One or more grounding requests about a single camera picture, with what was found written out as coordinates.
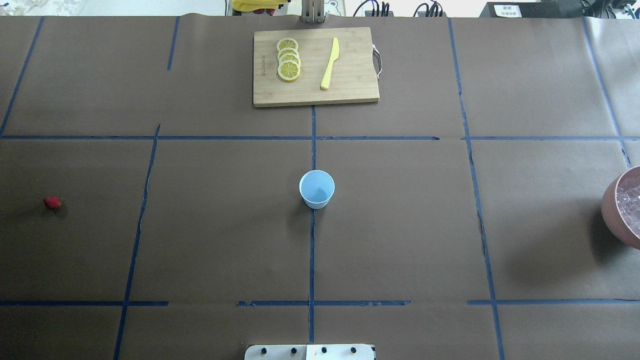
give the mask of pink bowl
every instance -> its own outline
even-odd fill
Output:
[[[640,177],[640,167],[630,168],[622,175],[618,176],[607,188],[602,196],[602,217],[607,227],[613,235],[615,235],[623,243],[640,249],[640,238],[631,231],[631,228],[625,223],[620,215],[620,208],[618,207],[617,189],[620,181],[628,177]]]

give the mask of blue cup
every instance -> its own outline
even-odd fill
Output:
[[[333,178],[322,170],[311,170],[300,179],[300,195],[312,209],[325,207],[334,190]]]

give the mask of wooden cutting board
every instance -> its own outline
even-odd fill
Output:
[[[340,42],[340,58],[333,64],[331,86],[320,89],[333,38]],[[277,73],[276,44],[282,38],[298,42],[300,77],[291,83]],[[299,106],[376,102],[380,99],[373,66],[370,28],[257,31],[253,34],[253,105]]]

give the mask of red strawberry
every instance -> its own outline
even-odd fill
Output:
[[[55,196],[46,197],[44,198],[44,206],[49,210],[57,210],[62,206],[62,200]]]

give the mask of yellow towel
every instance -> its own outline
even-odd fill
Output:
[[[233,0],[231,6],[239,12],[252,12],[259,9],[277,9],[287,0]]]

